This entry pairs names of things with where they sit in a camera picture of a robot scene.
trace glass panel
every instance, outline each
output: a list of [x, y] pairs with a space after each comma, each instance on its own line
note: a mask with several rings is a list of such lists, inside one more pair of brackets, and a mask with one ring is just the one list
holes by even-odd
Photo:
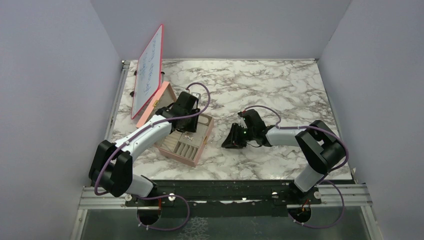
[[[339, 207], [312, 209], [308, 224], [328, 225], [340, 214]], [[156, 227], [172, 228], [183, 219], [164, 218]], [[135, 210], [89, 210], [82, 233], [83, 240], [144, 239], [144, 240], [369, 240], [360, 207], [347, 207], [339, 224], [327, 229], [309, 229], [288, 217], [217, 217], [191, 218], [175, 231], [146, 230], [138, 227]]]

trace whiteboard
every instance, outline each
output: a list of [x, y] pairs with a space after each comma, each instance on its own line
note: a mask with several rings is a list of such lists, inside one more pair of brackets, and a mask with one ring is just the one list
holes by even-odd
[[161, 87], [163, 40], [164, 25], [161, 24], [138, 58], [131, 119], [136, 117]]

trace bolt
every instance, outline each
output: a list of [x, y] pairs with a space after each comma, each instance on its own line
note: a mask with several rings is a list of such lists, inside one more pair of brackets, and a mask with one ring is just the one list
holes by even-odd
[[314, 193], [313, 193], [313, 196], [314, 196], [316, 199], [321, 199], [321, 193], [320, 193], [319, 191], [314, 192]]
[[174, 197], [174, 196], [169, 196], [169, 197], [168, 197], [168, 199], [169, 199], [171, 202], [175, 201], [175, 197]]
[[133, 199], [133, 197], [130, 194], [125, 195], [125, 201], [129, 202]]
[[274, 191], [273, 193], [271, 193], [271, 198], [278, 199], [278, 192]]

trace floor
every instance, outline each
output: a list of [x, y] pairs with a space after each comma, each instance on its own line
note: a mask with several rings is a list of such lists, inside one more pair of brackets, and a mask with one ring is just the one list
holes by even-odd
[[[112, 140], [136, 130], [139, 117], [131, 120], [134, 71], [132, 61], [125, 82]], [[197, 167], [187, 166], [162, 156], [150, 147], [133, 165], [133, 173], [150, 179], [175, 180], [271, 180], [294, 179], [307, 164], [298, 147], [273, 146], [224, 149], [221, 144], [237, 112], [251, 105], [275, 109], [282, 118], [281, 126], [308, 125], [323, 120], [335, 133], [337, 128], [316, 62], [311, 60], [187, 60], [162, 62], [164, 80], [178, 94], [190, 83], [205, 84], [211, 103], [205, 114], [213, 116], [215, 127]], [[206, 92], [200, 86], [192, 91]], [[265, 109], [256, 109], [265, 124], [277, 118]], [[332, 172], [328, 179], [352, 179], [348, 165]]]

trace lavender wall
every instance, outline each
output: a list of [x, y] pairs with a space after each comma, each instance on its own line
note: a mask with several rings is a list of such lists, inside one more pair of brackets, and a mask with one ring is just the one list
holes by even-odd
[[88, 0], [0, 2], [0, 239], [68, 239], [120, 58]]
[[318, 62], [386, 240], [423, 239], [424, 1], [352, 0]]
[[165, 58], [319, 58], [351, 0], [91, 0], [122, 59], [160, 24]]

